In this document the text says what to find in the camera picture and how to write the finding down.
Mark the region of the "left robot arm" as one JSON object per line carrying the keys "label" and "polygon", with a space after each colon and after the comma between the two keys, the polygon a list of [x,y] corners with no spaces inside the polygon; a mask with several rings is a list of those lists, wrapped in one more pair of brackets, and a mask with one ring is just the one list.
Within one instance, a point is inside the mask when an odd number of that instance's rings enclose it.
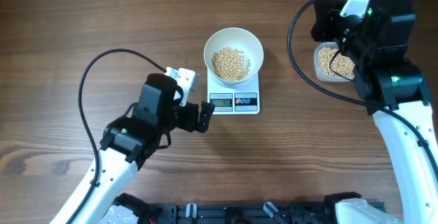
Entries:
{"label": "left robot arm", "polygon": [[96,158],[53,223],[152,223],[148,204],[123,188],[174,128],[207,131],[214,105],[187,101],[198,79],[184,68],[150,74],[139,100],[105,128]]}

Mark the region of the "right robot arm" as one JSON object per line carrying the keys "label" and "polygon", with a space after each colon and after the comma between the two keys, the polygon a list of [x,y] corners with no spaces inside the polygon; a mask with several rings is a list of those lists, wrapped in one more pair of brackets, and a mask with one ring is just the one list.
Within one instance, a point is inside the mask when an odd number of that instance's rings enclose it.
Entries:
{"label": "right robot arm", "polygon": [[431,94],[406,52],[411,0],[311,0],[314,40],[331,40],[354,63],[358,104],[387,146],[406,223],[437,222],[437,139]]}

